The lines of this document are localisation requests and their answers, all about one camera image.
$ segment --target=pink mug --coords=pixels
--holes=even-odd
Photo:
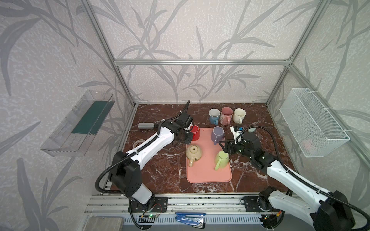
[[[232,109],[229,107],[223,107],[221,109],[221,116],[220,116],[220,123],[223,125],[230,124],[231,118],[232,118]]]

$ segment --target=marble countertop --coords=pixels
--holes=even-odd
[[[211,128],[208,119],[208,111],[211,108],[217,108],[221,111],[222,107],[228,106],[235,110],[242,108],[246,111],[243,126],[258,125],[268,127],[276,137],[279,146],[279,152],[282,155],[284,163],[293,168],[292,162],[286,152],[278,131],[273,124],[267,107],[263,103],[191,103],[188,114],[194,118],[194,122],[200,128]],[[163,118],[170,118],[179,112],[184,104],[140,104],[136,112],[131,130],[128,135],[124,152],[132,149],[135,141],[139,139],[148,139],[155,132],[154,130],[139,130],[137,124],[140,122],[156,122]],[[230,125],[219,125],[225,130],[225,139],[232,139]],[[257,136],[261,140],[262,148],[266,152],[275,154],[271,137],[262,129],[256,130]],[[142,182],[153,193],[230,193],[230,192],[260,192],[268,186],[273,186],[280,191],[286,191],[287,188],[255,169],[248,158],[240,155],[230,156],[230,167],[232,179],[228,182],[215,183],[189,183],[186,179],[186,145],[176,142],[169,144],[158,152],[142,169]]]

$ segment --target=stapler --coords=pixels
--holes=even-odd
[[[191,225],[195,228],[201,228],[204,229],[206,224],[204,223],[204,217],[205,213],[180,213],[176,212],[176,221]]]

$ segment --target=leaf pattern wallpaper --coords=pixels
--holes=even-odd
[[[294,63],[368,148],[369,15],[370,1],[331,1]],[[279,112],[293,87],[302,86],[288,74],[269,109],[296,169],[315,183],[344,192],[351,203],[370,213],[370,171],[348,144],[319,158],[305,158],[299,149]],[[354,215],[360,226],[363,218]]]
[[[75,230],[132,106],[77,1],[0,2],[0,230]],[[86,90],[113,108],[84,157],[40,150]]]
[[[91,0],[116,59],[288,58],[318,0]],[[137,102],[265,102],[282,66],[121,66]]]

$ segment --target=cup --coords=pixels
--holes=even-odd
[[[235,109],[234,115],[232,117],[232,119],[234,120],[234,123],[242,123],[243,119],[245,117],[245,114],[246,114],[245,110],[243,110],[241,108]]]
[[[193,139],[192,141],[196,141],[201,136],[201,133],[199,131],[199,127],[197,125],[194,125],[193,128],[190,130],[193,133]]]
[[[190,160],[189,167],[193,166],[194,161],[202,157],[202,150],[198,145],[190,145],[186,149],[186,157]]]
[[[228,125],[230,124],[231,118],[232,118],[232,109],[229,107],[223,107],[221,109],[220,122],[223,125]]]
[[[214,125],[218,125],[218,118],[220,118],[220,114],[220,110],[212,108],[209,110],[209,121]]]
[[[211,139],[213,141],[213,144],[216,145],[218,144],[219,141],[223,140],[223,135],[224,131],[222,127],[214,127],[212,134],[211,134]]]
[[[215,170],[219,168],[224,168],[229,163],[229,154],[224,151],[220,151],[215,158]]]

